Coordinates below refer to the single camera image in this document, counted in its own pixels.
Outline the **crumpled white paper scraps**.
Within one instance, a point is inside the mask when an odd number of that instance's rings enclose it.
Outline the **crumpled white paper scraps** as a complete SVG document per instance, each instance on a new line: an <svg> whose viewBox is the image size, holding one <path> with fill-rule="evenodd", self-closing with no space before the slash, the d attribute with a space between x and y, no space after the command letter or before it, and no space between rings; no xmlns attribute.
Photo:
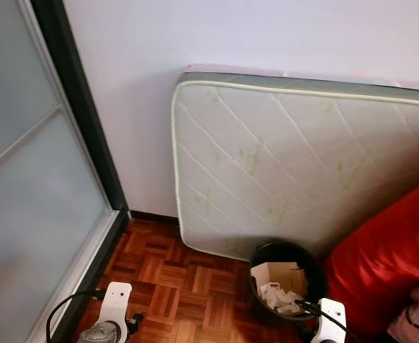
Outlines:
<svg viewBox="0 0 419 343"><path fill-rule="evenodd" d="M292 291L284 291L278 283L262 284L259 294L266 306L281 316L297 316L304 312L297 303L303 298Z"/></svg>

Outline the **flattened cardboard box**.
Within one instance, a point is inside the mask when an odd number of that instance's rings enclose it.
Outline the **flattened cardboard box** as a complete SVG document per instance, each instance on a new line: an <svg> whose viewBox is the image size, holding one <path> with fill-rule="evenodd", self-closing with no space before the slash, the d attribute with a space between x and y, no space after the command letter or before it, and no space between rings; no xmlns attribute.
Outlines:
<svg viewBox="0 0 419 343"><path fill-rule="evenodd" d="M270 283L280 285L285 293L295 293L301 297L309 294L309 281L297 262L264 262L251 268L251 276L261 297L265 285Z"/></svg>

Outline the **frosted glass sliding door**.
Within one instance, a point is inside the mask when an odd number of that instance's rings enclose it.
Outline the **frosted glass sliding door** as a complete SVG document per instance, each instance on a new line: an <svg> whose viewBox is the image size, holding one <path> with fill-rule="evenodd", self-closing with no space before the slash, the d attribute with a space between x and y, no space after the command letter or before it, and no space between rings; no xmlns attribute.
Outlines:
<svg viewBox="0 0 419 343"><path fill-rule="evenodd" d="M109 209L29 0L0 0L0 343L43 343Z"/></svg>

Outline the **black round trash bin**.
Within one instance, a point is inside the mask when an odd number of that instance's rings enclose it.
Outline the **black round trash bin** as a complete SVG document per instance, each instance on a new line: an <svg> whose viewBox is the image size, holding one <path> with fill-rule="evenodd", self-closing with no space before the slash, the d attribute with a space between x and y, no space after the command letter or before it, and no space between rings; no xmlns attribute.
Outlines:
<svg viewBox="0 0 419 343"><path fill-rule="evenodd" d="M284 241L284 239L267 239L259 245L248 259L249 266L256 267L268 262L294 262L298 268L303 269L304 279L308 291L303 299L316 303L321 298L327 297L329 284L323 266L307 249L297 243ZM258 290L258 278L251 275L248 277L248 309L249 314L262 324L273 326L274 324L297 323L313 318L311 314L279 314L268 308L261 299Z"/></svg>

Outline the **red bean bag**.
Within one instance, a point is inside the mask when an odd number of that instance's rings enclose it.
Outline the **red bean bag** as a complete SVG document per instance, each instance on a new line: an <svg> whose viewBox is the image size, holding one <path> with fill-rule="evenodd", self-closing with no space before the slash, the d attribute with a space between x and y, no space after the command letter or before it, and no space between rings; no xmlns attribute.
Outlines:
<svg viewBox="0 0 419 343"><path fill-rule="evenodd" d="M389 324L411 320L403 311L419 288L419 186L350 233L323 266L349 330L363 343L392 339Z"/></svg>

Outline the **white quilted mattress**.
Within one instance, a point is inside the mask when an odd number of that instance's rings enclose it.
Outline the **white quilted mattress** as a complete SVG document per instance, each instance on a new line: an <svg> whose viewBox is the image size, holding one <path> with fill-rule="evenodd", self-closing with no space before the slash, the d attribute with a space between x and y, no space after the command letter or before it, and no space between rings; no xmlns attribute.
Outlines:
<svg viewBox="0 0 419 343"><path fill-rule="evenodd" d="M180 235L206 254L327 254L419 185L419 85L192 68L170 120Z"/></svg>

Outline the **black door frame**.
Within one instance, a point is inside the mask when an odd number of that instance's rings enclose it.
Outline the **black door frame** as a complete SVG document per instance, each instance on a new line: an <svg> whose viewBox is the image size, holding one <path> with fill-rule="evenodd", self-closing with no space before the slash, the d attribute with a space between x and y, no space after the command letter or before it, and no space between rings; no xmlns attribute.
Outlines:
<svg viewBox="0 0 419 343"><path fill-rule="evenodd" d="M109 151L104 128L91 94L84 66L70 25L64 0L20 0L29 8L31 21L44 47L44 59L68 104L79 129L91 168L109 207L108 225L95 239L95 252L85 265L79 289L93 289L108 270L109 262L130 223L130 208Z"/></svg>

